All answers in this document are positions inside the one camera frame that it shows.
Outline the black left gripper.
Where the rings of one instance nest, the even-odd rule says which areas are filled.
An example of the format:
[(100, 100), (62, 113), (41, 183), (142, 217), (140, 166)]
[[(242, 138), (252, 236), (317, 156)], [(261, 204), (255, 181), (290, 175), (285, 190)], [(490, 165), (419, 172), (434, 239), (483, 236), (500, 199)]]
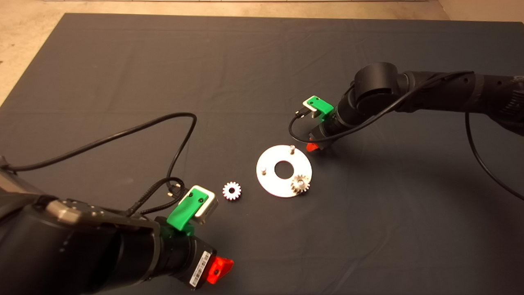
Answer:
[(234, 266), (234, 260), (217, 255), (217, 250), (195, 236), (162, 236), (160, 256), (152, 277), (171, 276), (190, 289), (205, 282), (216, 284)]

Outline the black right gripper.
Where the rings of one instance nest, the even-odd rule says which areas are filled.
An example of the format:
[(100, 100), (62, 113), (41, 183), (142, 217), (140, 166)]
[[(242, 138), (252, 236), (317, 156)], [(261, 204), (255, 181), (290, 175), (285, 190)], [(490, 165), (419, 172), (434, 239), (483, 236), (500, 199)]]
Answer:
[(346, 132), (354, 125), (349, 125), (338, 116), (337, 109), (327, 102), (311, 102), (309, 104), (314, 110), (313, 115), (320, 120), (320, 124), (309, 132), (309, 139), (315, 143), (307, 143), (307, 151), (315, 152), (321, 149), (318, 144), (333, 144), (336, 139), (320, 141), (330, 136), (337, 136)]

